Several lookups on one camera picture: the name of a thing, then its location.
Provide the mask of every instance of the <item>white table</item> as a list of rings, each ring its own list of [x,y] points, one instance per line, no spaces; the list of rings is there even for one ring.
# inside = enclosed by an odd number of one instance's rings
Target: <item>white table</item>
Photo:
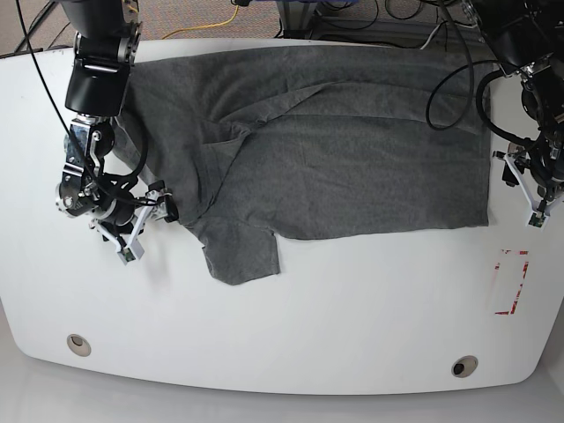
[[[311,42],[147,41],[137,59]],[[38,58],[64,110],[72,54]],[[145,257],[124,267],[87,218],[65,218],[54,204],[63,128],[30,57],[0,62],[0,93],[0,298],[23,353],[150,381],[307,394],[469,389],[520,382],[536,367],[564,297],[564,208],[544,232],[526,228],[524,197],[502,183],[498,160],[490,227],[278,238],[282,273],[233,287],[209,276],[201,245],[177,224],[150,224]],[[534,136],[520,93],[517,80],[495,85],[493,118]],[[495,137],[493,148],[507,143]],[[117,160],[109,169],[125,170]],[[513,302],[522,257],[501,249],[530,252],[513,315],[495,312]],[[69,350],[71,333],[89,341],[89,357]],[[451,367],[466,355],[478,369],[456,378]]]

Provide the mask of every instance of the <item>gray t-shirt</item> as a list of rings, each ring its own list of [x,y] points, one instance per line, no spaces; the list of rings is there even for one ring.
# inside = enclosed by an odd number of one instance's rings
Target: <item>gray t-shirt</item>
[[[115,153],[174,192],[180,223],[231,285],[279,273],[274,234],[321,240],[487,225],[490,138],[472,108],[425,122],[457,55],[260,48],[136,65]],[[490,69],[477,67],[479,80]],[[462,72],[432,109],[454,122]]]

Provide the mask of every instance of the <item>gray fabric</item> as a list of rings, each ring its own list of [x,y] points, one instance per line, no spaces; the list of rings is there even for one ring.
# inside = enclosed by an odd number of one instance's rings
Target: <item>gray fabric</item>
[[[145,137],[145,180],[165,180],[211,275],[231,285],[279,273],[274,233],[321,240],[484,226],[489,133],[474,108],[453,130],[425,123],[429,93],[461,64],[334,46],[141,63],[115,152],[133,166]],[[489,69],[476,71],[479,80]],[[434,122],[453,122],[466,92],[463,73],[436,97]]]

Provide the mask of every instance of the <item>t-shirt sleeve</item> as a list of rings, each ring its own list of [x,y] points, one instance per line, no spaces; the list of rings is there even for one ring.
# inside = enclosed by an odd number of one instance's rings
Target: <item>t-shirt sleeve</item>
[[[186,226],[204,244],[210,274],[229,285],[280,273],[274,233],[230,219],[201,218]]]

